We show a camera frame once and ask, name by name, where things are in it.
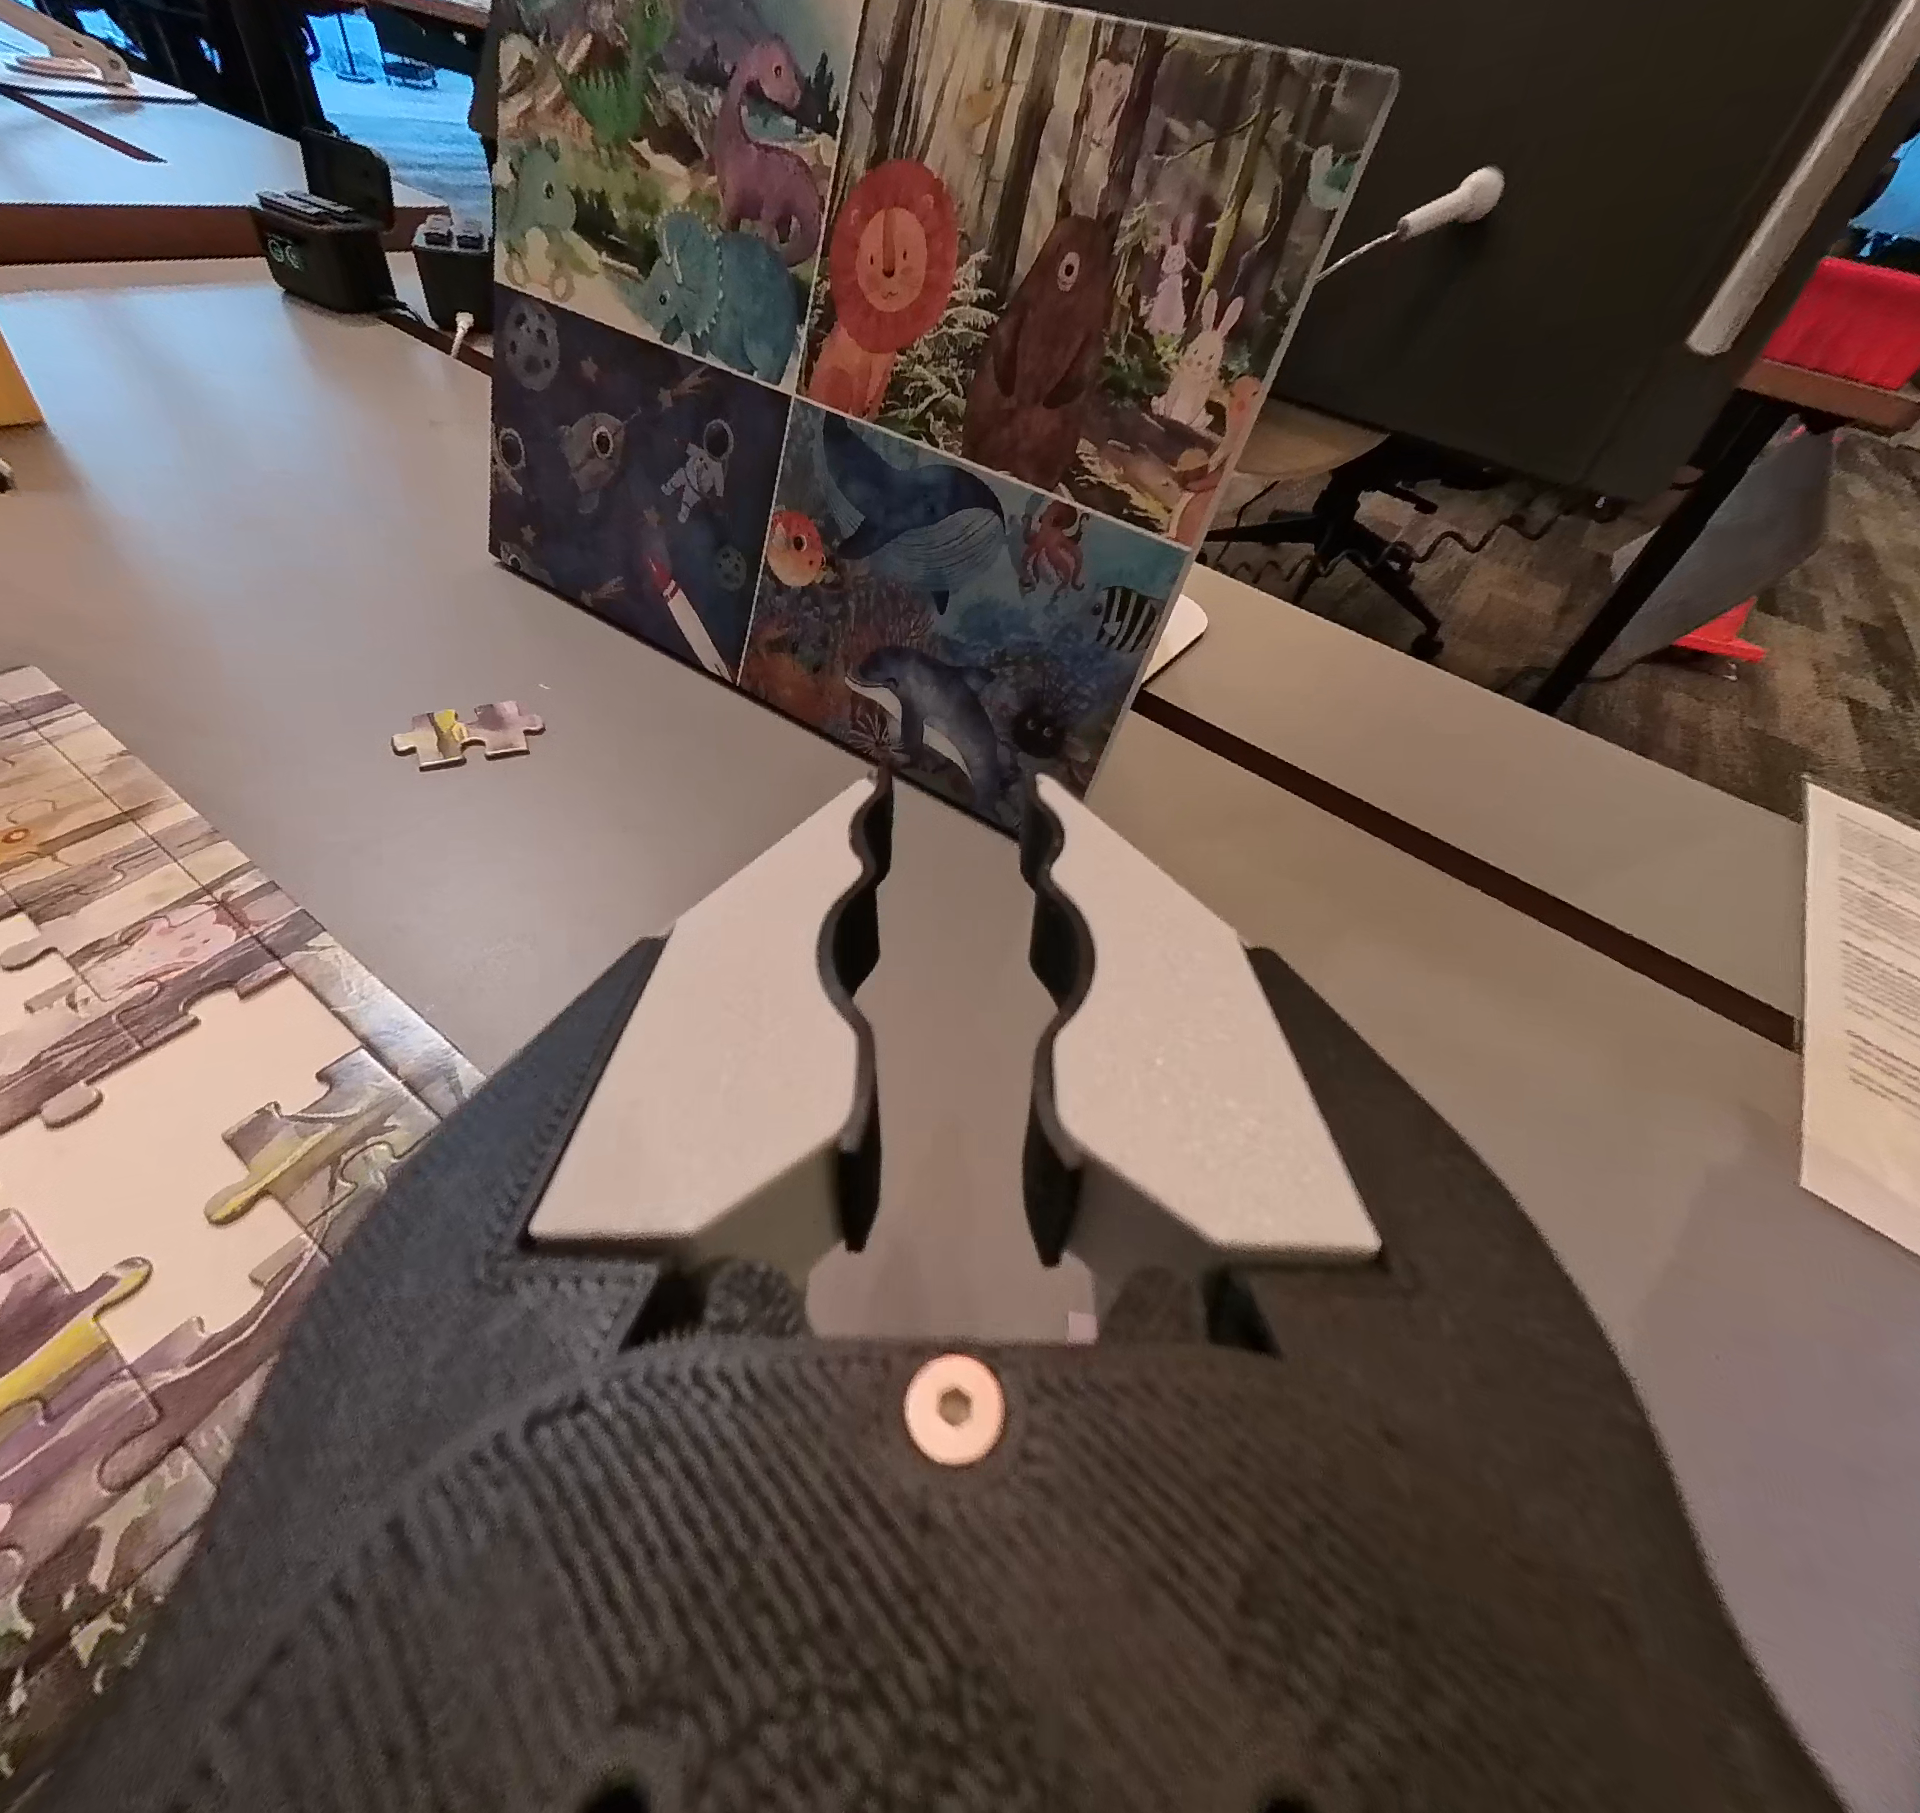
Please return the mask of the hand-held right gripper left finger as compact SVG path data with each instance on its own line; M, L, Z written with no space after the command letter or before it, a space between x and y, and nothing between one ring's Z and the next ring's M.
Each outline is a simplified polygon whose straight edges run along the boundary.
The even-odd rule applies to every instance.
M679 916L527 1220L533 1246L809 1282L883 1197L875 1031L894 859L889 775L856 779Z

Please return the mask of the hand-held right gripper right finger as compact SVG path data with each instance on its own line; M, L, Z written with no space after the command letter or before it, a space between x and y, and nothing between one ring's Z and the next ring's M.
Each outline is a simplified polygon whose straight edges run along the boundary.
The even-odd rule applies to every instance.
M1029 784L1039 1040L1021 1200L1044 1266L1367 1266L1380 1230L1236 929Z

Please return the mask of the forest animal jigsaw puzzle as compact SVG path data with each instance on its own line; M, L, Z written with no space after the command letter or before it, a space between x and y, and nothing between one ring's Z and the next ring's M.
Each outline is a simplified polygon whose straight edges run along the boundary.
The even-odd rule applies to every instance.
M2 775L12 1779L138 1655L293 1321L483 1075L35 667Z

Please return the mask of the printed instruction sheet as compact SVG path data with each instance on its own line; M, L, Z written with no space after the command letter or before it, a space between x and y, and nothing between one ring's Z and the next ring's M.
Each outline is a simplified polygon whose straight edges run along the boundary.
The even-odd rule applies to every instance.
M1804 784L1801 1186L1918 1253L1918 830Z

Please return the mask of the illustrated puzzle box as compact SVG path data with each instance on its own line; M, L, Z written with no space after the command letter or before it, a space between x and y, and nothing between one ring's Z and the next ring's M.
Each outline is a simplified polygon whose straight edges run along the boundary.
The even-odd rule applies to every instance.
M1014 835L1086 793L1401 72L1043 0L494 0L488 551Z

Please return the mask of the small black charging box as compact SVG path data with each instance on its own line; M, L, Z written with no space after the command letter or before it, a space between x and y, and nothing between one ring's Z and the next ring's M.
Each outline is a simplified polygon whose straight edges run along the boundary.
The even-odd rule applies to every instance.
M447 334L493 333L494 242L488 228L466 216L422 218L412 239L414 270L432 324Z

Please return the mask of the black charger green display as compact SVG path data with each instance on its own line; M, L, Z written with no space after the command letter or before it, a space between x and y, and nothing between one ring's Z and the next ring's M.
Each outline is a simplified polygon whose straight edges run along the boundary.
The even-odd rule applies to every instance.
M255 200L252 227L283 292L345 315L401 303L376 218L305 190L266 190Z

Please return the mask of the red cloth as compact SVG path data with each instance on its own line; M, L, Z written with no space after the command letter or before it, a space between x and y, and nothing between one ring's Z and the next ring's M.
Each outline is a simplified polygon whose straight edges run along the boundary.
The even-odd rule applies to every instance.
M1824 259L1758 354L1877 390L1901 390L1918 371L1918 275Z

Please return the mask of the black partition panel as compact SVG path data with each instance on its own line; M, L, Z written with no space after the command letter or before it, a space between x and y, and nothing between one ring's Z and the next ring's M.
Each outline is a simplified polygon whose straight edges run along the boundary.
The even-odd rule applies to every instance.
M1916 81L1739 341L1686 341L1901 0L1046 0L1384 65L1401 86L1338 242L1497 167L1474 227L1312 290L1287 401L1620 501L1662 491L1782 320Z

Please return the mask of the neighbouring grey table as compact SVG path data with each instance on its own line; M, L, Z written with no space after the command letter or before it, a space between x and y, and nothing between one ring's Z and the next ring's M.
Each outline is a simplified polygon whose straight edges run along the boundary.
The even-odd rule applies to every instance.
M2 263L248 260L263 195L312 190L298 138L135 72L37 72L5 25Z

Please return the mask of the grey metal tube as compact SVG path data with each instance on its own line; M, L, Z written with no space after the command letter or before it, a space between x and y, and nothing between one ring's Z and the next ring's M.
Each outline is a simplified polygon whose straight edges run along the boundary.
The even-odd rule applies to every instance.
M1918 0L1899 0L1695 322L1692 357L1714 360L1736 347L1916 62Z

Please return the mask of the black pole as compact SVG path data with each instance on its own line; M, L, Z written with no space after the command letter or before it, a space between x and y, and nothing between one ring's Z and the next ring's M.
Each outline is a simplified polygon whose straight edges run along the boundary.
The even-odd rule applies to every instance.
M229 0L229 8L266 124L295 141L320 126L325 115L312 86L300 19L290 16L280 0Z

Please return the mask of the wooden board stand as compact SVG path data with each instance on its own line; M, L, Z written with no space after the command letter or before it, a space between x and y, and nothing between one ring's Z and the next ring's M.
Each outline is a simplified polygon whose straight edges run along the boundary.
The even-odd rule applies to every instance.
M136 72L113 47L21 0L2 0L2 85L48 98L198 103L190 90Z

